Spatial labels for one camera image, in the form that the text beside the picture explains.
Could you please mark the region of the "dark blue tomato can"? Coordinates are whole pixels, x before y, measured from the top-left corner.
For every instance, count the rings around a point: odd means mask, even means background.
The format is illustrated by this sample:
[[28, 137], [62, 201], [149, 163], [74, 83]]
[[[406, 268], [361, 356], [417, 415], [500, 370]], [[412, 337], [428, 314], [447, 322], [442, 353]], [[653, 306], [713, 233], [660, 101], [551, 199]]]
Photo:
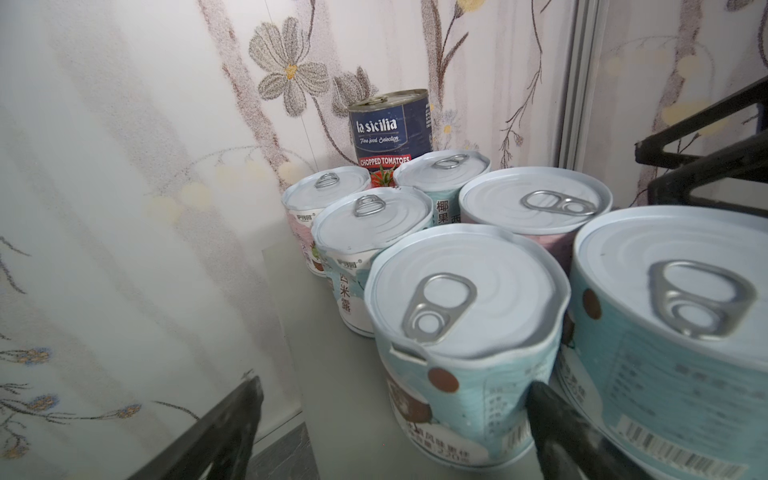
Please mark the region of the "dark blue tomato can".
[[374, 187], [395, 184], [395, 170], [433, 150], [428, 91], [401, 90], [356, 102], [348, 108], [358, 164]]

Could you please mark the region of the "teal label can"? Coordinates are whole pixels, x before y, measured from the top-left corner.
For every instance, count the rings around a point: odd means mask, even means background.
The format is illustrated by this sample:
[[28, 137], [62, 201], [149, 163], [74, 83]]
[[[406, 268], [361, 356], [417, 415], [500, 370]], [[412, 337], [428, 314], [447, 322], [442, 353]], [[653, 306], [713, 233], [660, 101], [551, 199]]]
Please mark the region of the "teal label can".
[[409, 440], [458, 468], [523, 456], [526, 396], [550, 378], [570, 297], [549, 252], [495, 226], [433, 227], [379, 254], [364, 302]]
[[399, 166], [393, 179], [398, 186], [416, 188], [432, 199], [437, 226], [461, 222], [460, 190], [490, 170], [491, 161], [477, 151], [441, 150]]

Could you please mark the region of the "pink label can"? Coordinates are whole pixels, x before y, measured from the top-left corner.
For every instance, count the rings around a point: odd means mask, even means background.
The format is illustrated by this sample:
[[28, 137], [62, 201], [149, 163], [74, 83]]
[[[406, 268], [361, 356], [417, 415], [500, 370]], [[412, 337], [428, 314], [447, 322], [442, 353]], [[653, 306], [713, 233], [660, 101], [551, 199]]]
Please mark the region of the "pink label can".
[[289, 226], [310, 272], [325, 276], [311, 234], [315, 218], [337, 200], [370, 187], [370, 174], [365, 168], [344, 166], [309, 175], [283, 193], [281, 201]]

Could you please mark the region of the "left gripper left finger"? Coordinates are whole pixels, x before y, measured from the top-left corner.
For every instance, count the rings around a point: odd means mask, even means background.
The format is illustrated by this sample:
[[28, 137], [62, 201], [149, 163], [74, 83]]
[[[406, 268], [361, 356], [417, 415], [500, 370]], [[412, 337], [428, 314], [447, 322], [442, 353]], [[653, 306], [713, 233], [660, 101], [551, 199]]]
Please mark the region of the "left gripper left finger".
[[243, 479], [261, 420], [260, 378], [244, 380], [133, 479]]

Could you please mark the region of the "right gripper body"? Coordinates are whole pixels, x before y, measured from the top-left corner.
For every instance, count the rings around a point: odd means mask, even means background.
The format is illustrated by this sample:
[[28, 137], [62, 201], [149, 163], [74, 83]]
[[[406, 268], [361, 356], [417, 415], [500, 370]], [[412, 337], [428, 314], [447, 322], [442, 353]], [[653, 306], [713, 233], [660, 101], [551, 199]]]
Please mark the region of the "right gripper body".
[[[703, 156], [665, 150], [667, 145], [751, 106], [757, 108], [757, 124], [755, 132], [748, 138]], [[765, 218], [765, 208], [696, 197], [692, 192], [726, 178], [762, 184], [767, 182], [767, 79], [762, 78], [637, 142], [635, 162], [667, 171], [648, 183], [646, 195], [649, 205], [706, 207]]]

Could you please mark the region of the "white lid can front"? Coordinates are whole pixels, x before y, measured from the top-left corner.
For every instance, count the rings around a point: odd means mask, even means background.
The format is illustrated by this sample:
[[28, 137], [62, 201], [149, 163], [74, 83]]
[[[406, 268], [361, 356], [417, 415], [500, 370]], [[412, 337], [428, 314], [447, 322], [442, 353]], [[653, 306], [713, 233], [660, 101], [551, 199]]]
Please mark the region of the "white lid can front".
[[311, 234], [339, 315], [354, 333], [374, 336], [364, 289], [375, 258], [402, 238], [433, 225], [434, 202], [414, 187], [377, 187], [326, 207]]

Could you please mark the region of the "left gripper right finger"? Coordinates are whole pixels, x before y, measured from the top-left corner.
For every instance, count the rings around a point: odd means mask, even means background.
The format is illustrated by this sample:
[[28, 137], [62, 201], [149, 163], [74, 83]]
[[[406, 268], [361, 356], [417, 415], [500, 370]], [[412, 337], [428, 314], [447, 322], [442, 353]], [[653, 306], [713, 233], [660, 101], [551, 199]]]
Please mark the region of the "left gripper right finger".
[[547, 384], [530, 384], [526, 411], [544, 478], [652, 479]]

